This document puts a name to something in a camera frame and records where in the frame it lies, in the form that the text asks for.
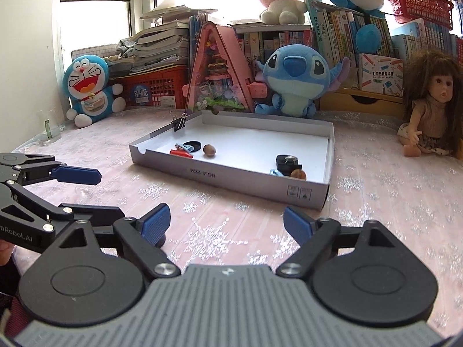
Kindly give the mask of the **right human hand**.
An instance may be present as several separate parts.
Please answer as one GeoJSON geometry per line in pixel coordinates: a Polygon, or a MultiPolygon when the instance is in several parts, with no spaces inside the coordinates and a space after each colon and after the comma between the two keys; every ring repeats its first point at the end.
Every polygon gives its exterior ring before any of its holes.
{"type": "Polygon", "coordinates": [[[0,265],[6,265],[10,260],[14,245],[4,240],[0,241],[0,265]]]}

